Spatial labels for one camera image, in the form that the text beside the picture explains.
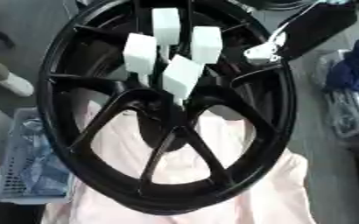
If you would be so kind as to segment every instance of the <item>gray floor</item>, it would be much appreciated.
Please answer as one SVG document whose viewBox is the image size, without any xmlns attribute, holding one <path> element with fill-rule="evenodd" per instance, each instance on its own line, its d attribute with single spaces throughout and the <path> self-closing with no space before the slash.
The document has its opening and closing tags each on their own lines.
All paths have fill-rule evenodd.
<svg viewBox="0 0 359 224">
<path fill-rule="evenodd" d="M 55 33 L 68 20 L 62 0 L 0 0 L 0 31 L 9 33 L 18 46 L 0 45 L 0 60 L 14 73 L 35 82 L 39 64 Z M 258 13 L 270 29 L 287 12 Z M 304 57 L 293 61 L 298 87 L 299 114 L 290 148 L 309 161 L 306 181 L 311 209 L 320 224 L 359 224 L 359 187 L 351 155 L 326 125 L 326 105 L 309 81 L 319 50 L 350 48 L 359 39 L 359 23 Z M 31 106 L 33 97 L 22 100 L 0 87 L 0 109 L 11 115 L 14 108 Z"/>
</svg>

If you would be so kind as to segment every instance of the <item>white foam block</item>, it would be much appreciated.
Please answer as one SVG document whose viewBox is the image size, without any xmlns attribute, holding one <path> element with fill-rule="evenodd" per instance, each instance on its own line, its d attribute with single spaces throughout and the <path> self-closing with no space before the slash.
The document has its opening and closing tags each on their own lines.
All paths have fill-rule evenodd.
<svg viewBox="0 0 359 224">
<path fill-rule="evenodd" d="M 152 10 L 153 36 L 160 46 L 177 45 L 180 42 L 180 14 L 176 8 Z"/>
<path fill-rule="evenodd" d="M 175 55 L 163 72 L 163 89 L 174 95 L 177 103 L 192 93 L 204 66 L 180 55 Z"/>
<path fill-rule="evenodd" d="M 154 37 L 131 33 L 123 50 L 126 70 L 139 75 L 151 74 L 157 58 L 157 40 Z"/>
<path fill-rule="evenodd" d="M 200 64 L 215 64 L 223 48 L 219 27 L 195 26 L 192 33 L 192 60 Z"/>
</svg>

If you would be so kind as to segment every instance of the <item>plastic laundry basket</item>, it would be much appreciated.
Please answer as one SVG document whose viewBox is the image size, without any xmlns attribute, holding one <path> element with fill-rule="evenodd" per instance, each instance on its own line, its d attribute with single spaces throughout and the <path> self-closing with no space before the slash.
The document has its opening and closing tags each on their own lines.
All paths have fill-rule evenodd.
<svg viewBox="0 0 359 224">
<path fill-rule="evenodd" d="M 0 167 L 0 202 L 11 202 L 19 205 L 42 205 L 54 202 L 68 202 L 72 197 L 74 176 L 69 173 L 67 193 L 62 195 L 42 196 L 25 192 L 25 185 L 19 173 L 34 161 L 33 154 L 29 152 L 23 139 L 26 128 L 23 121 L 37 118 L 35 108 L 18 109 L 14 115 L 14 123 L 5 151 L 4 161 Z"/>
</svg>

